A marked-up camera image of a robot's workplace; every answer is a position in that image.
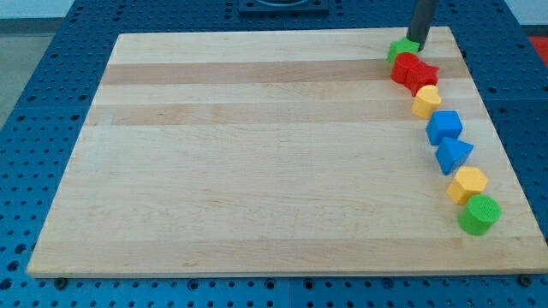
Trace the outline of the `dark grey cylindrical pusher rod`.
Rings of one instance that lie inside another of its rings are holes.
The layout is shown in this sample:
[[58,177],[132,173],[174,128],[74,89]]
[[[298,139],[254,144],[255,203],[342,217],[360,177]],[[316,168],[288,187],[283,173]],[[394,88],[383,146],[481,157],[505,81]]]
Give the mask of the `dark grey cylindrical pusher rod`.
[[418,44],[423,51],[438,8],[438,0],[417,0],[408,26],[406,38]]

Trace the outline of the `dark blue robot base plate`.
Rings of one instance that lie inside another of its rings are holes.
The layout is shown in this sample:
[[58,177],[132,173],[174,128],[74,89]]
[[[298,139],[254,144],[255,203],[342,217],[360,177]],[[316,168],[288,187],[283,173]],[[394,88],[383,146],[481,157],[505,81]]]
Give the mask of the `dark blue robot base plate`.
[[240,15],[260,14],[326,14],[330,10],[328,0],[237,0]]

